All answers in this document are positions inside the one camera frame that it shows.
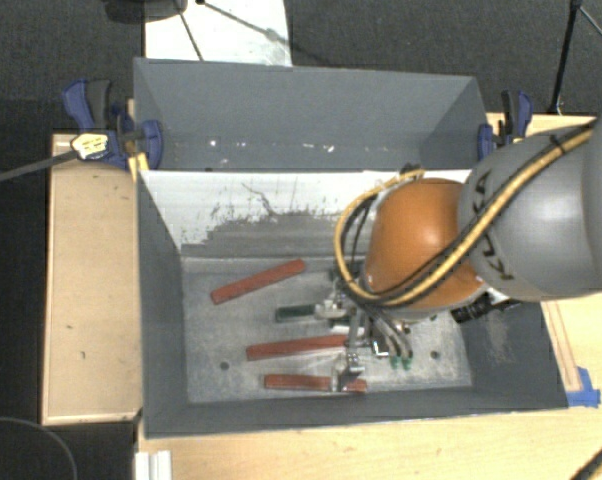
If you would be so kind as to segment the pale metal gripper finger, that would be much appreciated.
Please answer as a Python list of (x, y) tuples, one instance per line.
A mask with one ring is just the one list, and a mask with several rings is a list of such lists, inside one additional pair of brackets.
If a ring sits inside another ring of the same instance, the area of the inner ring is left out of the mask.
[(365, 366), (356, 352), (344, 352), (335, 360), (331, 372), (331, 389), (333, 392), (359, 392), (364, 388), (362, 375)]
[(343, 294), (333, 294), (314, 306), (314, 316), (322, 320), (337, 320), (349, 315), (351, 300)]

